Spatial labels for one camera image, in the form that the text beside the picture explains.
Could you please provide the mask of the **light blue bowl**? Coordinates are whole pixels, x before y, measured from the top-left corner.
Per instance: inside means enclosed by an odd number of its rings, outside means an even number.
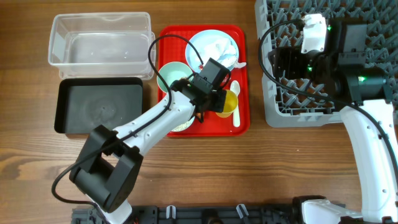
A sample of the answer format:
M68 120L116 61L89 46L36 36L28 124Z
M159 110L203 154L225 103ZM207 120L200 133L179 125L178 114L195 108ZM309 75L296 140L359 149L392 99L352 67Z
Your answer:
M172 132L181 132L181 131L184 131L184 130L188 129L188 128L193 124L194 120L195 120L194 117L191 118L191 119L190 119L189 121L187 121L186 123L183 123L183 124L177 126L176 128L174 128L174 129L172 130Z

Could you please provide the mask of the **yellow cup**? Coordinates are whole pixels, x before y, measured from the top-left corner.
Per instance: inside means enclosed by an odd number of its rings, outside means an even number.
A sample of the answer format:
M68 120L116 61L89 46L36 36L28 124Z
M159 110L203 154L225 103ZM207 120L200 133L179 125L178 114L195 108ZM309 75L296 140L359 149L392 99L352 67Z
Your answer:
M228 116L233 114L233 111L237 108L237 106L238 106L237 95L231 90L226 90L226 98L225 98L223 111L221 113L216 113L216 115L219 116L220 118L227 118Z

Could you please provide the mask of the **green bowl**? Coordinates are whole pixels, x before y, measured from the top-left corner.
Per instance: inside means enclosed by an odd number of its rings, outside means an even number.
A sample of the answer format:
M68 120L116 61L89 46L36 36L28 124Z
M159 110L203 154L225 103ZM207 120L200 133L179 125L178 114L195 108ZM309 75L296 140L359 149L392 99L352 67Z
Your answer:
M174 81L180 80L181 78L187 78L193 73L193 71L185 63L169 62L159 70L159 73L166 81L166 84L171 86Z

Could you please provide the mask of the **white napkin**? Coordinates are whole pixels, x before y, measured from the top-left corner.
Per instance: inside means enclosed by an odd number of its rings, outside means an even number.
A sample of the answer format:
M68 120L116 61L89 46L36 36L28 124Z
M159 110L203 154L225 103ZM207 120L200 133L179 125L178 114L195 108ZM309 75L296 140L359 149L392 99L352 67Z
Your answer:
M201 54L203 63L214 59L226 68L243 68L246 62L238 62L238 50L228 38L220 38L204 46Z

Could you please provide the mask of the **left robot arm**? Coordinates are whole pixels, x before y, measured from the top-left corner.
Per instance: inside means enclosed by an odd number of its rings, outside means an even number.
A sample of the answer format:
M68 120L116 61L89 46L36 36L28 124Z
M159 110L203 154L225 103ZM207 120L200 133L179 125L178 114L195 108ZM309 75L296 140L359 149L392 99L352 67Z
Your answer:
M69 179L98 209L105 223L125 223L127 201L144 156L171 130L205 111L221 112L231 72L209 59L192 78L174 81L165 97L130 123L109 130L100 125L86 140Z

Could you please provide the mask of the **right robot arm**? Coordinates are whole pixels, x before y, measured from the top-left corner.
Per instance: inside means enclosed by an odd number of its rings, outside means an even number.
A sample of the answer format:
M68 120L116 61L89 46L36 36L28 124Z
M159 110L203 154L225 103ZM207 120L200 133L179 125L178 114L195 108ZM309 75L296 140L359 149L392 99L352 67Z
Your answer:
M324 86L323 101L339 110L354 151L362 208L354 212L323 197L295 199L296 223L396 223L397 139L392 90L385 71L365 66L366 31L363 21L326 20L309 14L295 20L302 29L301 48L270 52L274 69L267 76L280 83L308 78Z

